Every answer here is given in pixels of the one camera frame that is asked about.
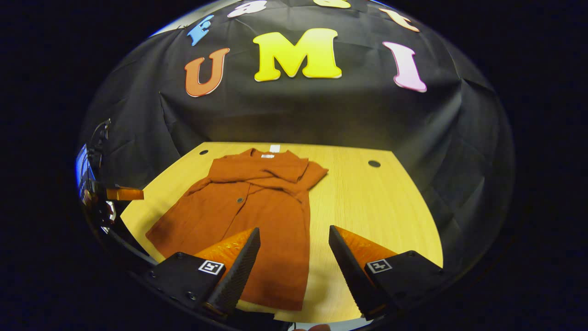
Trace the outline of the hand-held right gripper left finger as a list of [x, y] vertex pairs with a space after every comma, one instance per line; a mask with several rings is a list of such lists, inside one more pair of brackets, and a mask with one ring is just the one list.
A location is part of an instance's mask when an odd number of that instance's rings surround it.
[[197, 254], [172, 254], [145, 273], [145, 283], [192, 312], [226, 318], [241, 299], [260, 246], [259, 228], [250, 228]]

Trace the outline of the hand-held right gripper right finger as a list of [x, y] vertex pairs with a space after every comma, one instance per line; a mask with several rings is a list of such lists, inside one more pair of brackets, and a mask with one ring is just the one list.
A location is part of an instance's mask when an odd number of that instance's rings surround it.
[[445, 271], [417, 251], [383, 247], [331, 225], [329, 246], [366, 320], [401, 314], [441, 289]]

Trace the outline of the orange button-up garment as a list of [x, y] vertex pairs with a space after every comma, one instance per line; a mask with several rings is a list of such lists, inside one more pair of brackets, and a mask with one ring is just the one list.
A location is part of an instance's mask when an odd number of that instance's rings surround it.
[[328, 169], [290, 151], [243, 153], [215, 159], [147, 231], [164, 257], [186, 253], [227, 270], [253, 229], [260, 249], [241, 300], [300, 311], [310, 258], [310, 190]]

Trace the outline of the black backdrop cloth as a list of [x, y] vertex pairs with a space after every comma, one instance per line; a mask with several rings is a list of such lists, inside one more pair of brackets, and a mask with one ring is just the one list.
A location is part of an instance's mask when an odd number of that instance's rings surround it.
[[[211, 13], [149, 36], [95, 92], [75, 151], [106, 120], [101, 175], [145, 187], [203, 142], [339, 145], [394, 153], [440, 233], [447, 270], [464, 273], [497, 239], [512, 197], [512, 130], [490, 81], [468, 55], [412, 15], [418, 32], [384, 6], [347, 9], [313, 0], [268, 0], [256, 13]], [[279, 32], [292, 44], [329, 28], [341, 78], [285, 74], [256, 82], [254, 38]]]

